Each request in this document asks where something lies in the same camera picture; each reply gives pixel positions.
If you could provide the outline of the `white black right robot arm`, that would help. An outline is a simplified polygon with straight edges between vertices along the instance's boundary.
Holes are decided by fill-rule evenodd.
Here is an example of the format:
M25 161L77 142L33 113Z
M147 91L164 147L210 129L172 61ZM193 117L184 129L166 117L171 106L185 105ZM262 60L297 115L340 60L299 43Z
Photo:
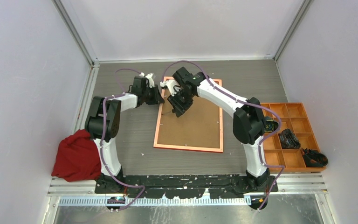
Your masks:
M190 73L185 67L178 69L172 79L160 82L160 87L168 90L167 98L172 112L180 117L193 104L193 98L204 98L233 119L233 134L243 145L246 159L246 181L252 191L260 191L266 186L270 176L264 164L262 138L266 120L257 98L243 98L218 85L208 75Z

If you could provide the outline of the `red picture frame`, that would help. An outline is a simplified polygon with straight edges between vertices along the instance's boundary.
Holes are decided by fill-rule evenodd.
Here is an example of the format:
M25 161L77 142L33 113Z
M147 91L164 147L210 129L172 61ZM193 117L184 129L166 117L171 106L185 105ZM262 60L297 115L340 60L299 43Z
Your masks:
M223 153L223 110L204 98L194 97L191 107L180 117L164 115L172 110L162 90L165 103L159 105L153 146L155 148Z

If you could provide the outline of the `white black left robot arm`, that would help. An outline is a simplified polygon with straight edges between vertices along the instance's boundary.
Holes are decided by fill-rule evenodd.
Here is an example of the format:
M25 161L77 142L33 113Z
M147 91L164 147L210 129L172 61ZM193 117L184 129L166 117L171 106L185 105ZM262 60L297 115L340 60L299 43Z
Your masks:
M106 187L113 193L121 192L124 187L141 188L124 183L122 165L117 155L116 136L120 128L121 113L135 109L143 104L159 105L164 103L154 74L140 73L134 77L127 92L110 97L96 96L92 99L85 122L85 130L98 148L101 173L108 177Z

